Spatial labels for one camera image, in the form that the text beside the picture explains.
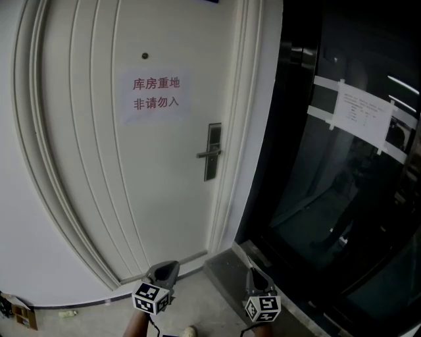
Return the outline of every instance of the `sign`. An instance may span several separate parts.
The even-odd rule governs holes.
[[[122,124],[180,118],[189,111],[189,77],[181,70],[132,70],[120,76]]]
[[[349,132],[384,151],[393,104],[365,91],[339,83],[333,126]]]

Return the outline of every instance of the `shoe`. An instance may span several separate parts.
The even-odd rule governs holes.
[[[187,327],[184,329],[182,337],[197,337],[196,329],[192,326]]]

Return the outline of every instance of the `door handle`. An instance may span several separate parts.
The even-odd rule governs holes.
[[[212,151],[209,152],[200,152],[196,154],[196,158],[208,158],[208,157],[214,157],[216,155],[220,155],[222,150],[219,147],[214,146]]]
[[[206,152],[196,154],[196,158],[205,158],[205,181],[216,177],[218,156],[221,154],[221,123],[209,124]]]

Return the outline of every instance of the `white paper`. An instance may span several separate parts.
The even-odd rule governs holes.
[[[118,114],[122,124],[180,118],[189,112],[190,83],[184,70],[135,69],[120,75]]]
[[[365,91],[339,83],[331,124],[384,151],[393,105]]]

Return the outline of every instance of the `concrete floor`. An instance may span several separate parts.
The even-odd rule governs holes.
[[[179,281],[174,289],[173,304],[154,319],[161,335],[179,336],[189,325],[197,327],[200,337],[239,336],[245,328],[203,272]],[[58,310],[37,310],[38,332],[28,330],[14,319],[0,319],[0,334],[2,337],[120,337],[134,308],[128,298],[77,311],[75,317],[60,319]],[[148,337],[156,335],[157,331],[149,325]],[[244,334],[244,337],[251,336],[252,332]]]

